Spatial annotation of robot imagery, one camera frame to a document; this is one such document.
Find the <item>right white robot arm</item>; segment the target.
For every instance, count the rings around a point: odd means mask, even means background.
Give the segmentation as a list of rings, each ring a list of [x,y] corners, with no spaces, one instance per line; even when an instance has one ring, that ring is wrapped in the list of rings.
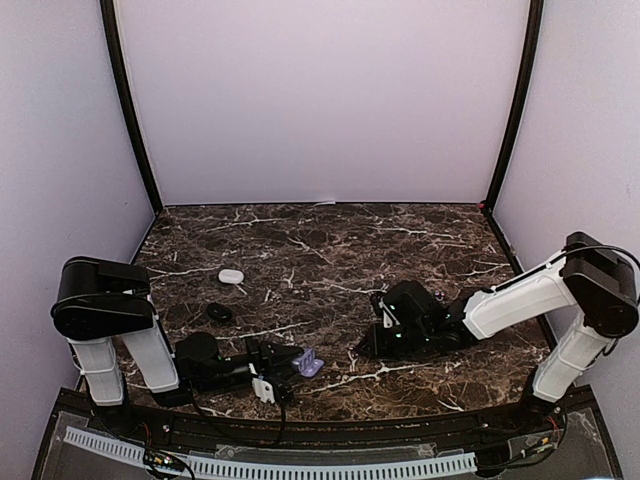
[[[510,413],[521,434],[534,432],[573,382],[639,324],[630,252],[574,232],[538,266],[445,305],[421,283],[401,281],[371,297],[378,322],[356,351],[372,359],[443,355],[470,348],[523,321],[573,307],[576,316],[530,376],[526,399]]]

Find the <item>black earbud charging case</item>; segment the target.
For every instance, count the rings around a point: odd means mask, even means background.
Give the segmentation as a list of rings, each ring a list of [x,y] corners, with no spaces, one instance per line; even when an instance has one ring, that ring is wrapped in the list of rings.
[[[205,312],[209,319],[220,323],[229,322],[233,318],[233,312],[228,307],[216,302],[208,304]]]

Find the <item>purple round charging case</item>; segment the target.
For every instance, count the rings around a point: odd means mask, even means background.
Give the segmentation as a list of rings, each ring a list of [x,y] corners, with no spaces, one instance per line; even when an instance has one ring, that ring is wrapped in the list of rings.
[[[304,352],[291,361],[292,368],[305,378],[315,377],[324,366],[324,361],[316,356],[313,348],[305,348]]]

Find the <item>white earbud charging case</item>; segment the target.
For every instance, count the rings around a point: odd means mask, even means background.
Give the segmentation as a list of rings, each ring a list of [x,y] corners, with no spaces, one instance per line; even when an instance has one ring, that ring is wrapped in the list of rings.
[[[222,269],[218,272],[218,280],[223,284],[238,285],[244,281],[244,273],[237,269]]]

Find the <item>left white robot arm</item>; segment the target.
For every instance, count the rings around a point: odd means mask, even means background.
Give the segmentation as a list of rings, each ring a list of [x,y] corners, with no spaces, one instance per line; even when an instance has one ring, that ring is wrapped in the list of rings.
[[[225,393],[249,385],[263,402],[289,398],[285,381],[310,368],[314,353],[298,346],[245,340],[244,353],[232,357],[219,351],[217,339],[195,332],[171,345],[152,301],[145,268],[74,257],[61,273],[55,328],[76,355],[91,399],[103,407],[101,417],[120,436],[141,427],[140,412],[130,406],[119,369],[114,339],[120,339],[160,406],[190,403],[193,393]]]

